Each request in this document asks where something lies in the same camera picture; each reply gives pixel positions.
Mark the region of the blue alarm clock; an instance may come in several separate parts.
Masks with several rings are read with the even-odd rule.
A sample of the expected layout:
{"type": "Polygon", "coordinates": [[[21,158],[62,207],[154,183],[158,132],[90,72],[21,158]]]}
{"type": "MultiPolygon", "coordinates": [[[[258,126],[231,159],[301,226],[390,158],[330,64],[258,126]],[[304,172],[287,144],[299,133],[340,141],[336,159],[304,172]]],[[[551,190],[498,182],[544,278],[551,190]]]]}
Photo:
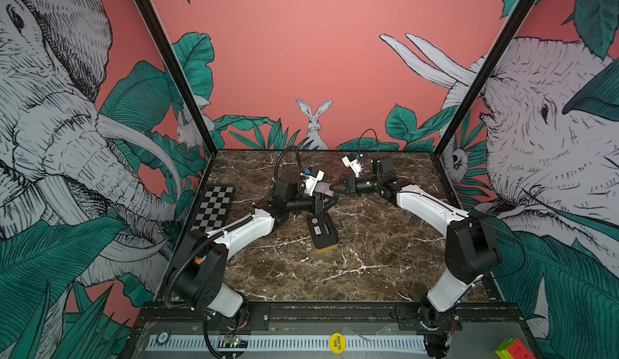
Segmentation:
{"type": "Polygon", "coordinates": [[[330,183],[319,182],[314,188],[314,195],[322,199],[338,199],[338,194],[330,189],[330,183]]]}

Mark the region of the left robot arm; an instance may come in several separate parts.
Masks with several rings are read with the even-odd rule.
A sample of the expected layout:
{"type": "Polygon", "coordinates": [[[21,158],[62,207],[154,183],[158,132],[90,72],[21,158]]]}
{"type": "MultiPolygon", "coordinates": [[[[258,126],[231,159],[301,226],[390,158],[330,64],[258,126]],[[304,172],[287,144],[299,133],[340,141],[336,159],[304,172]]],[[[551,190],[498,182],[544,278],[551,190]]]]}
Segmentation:
{"type": "Polygon", "coordinates": [[[222,228],[192,230],[177,246],[169,265],[163,294],[168,309],[184,306],[237,319],[247,312],[245,297],[223,283],[227,262],[254,241],[287,222],[290,214],[326,213],[339,201],[337,194],[316,192],[312,196],[282,200],[267,194],[251,206],[245,217],[222,228]]]}

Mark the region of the yellow alarm clock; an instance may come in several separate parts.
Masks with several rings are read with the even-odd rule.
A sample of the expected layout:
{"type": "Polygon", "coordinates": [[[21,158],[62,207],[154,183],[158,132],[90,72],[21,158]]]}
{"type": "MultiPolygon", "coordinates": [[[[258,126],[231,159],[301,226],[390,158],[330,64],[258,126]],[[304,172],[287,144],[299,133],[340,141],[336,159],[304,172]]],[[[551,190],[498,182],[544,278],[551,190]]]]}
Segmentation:
{"type": "Polygon", "coordinates": [[[327,212],[314,214],[307,219],[307,225],[312,239],[314,249],[319,253],[324,253],[336,249],[339,245],[339,235],[334,223],[327,212]],[[322,226],[327,225],[330,234],[326,236],[322,231],[322,226]]]}

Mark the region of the yellow big blind chip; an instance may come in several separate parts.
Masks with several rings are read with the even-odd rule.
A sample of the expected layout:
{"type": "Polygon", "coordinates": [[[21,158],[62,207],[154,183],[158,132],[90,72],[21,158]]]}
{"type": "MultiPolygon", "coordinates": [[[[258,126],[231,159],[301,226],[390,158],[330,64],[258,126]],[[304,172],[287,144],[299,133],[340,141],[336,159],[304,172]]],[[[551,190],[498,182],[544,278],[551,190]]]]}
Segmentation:
{"type": "Polygon", "coordinates": [[[345,336],[341,333],[334,333],[329,339],[330,351],[334,354],[342,354],[347,347],[347,341],[345,336]]]}

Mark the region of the small round dial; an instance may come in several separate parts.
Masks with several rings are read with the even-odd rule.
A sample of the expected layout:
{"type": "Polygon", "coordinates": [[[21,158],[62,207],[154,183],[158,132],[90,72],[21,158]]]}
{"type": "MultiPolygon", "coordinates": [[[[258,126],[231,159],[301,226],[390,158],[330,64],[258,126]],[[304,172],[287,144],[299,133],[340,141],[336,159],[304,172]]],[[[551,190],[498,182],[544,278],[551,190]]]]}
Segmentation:
{"type": "Polygon", "coordinates": [[[156,336],[156,344],[158,345],[166,345],[171,337],[171,332],[169,330],[164,330],[156,336]]]}

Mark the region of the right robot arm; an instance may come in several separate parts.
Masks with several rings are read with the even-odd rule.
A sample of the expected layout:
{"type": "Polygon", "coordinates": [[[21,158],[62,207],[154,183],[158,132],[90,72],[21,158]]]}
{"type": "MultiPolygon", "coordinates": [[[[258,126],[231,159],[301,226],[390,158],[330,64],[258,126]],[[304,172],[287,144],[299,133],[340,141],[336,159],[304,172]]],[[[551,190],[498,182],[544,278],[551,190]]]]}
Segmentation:
{"type": "Polygon", "coordinates": [[[405,178],[385,181],[377,176],[352,176],[334,183],[330,189],[347,195],[377,193],[445,237],[446,269],[426,295],[427,307],[435,313],[451,310],[473,283],[502,262],[496,230],[489,217],[455,208],[405,178]]]}

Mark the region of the small circuit board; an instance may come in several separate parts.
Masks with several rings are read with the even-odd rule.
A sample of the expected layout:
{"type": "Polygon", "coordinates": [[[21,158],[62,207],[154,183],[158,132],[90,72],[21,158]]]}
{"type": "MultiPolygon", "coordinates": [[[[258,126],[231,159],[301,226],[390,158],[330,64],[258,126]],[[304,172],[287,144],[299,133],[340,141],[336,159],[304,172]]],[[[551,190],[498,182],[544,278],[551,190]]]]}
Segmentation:
{"type": "Polygon", "coordinates": [[[225,336],[222,347],[225,349],[246,349],[248,347],[248,341],[239,336],[225,336]]]}

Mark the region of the checkerboard calibration card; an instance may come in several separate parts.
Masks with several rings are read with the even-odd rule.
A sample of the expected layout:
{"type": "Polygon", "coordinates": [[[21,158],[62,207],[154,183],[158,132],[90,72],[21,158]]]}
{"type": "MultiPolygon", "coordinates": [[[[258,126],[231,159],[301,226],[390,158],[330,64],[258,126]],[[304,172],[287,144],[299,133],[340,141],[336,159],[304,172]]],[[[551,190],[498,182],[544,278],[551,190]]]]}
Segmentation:
{"type": "Polygon", "coordinates": [[[234,195],[233,185],[208,184],[190,229],[207,233],[224,227],[234,195]]]}

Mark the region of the colourful puzzle cube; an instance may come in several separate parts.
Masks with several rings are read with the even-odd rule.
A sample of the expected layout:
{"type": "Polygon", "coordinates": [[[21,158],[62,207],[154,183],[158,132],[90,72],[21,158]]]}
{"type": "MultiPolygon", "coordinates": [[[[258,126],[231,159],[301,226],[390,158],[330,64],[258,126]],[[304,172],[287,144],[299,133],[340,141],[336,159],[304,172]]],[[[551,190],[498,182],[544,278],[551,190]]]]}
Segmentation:
{"type": "Polygon", "coordinates": [[[532,352],[519,340],[504,340],[496,349],[495,354],[499,359],[535,359],[532,352]]]}

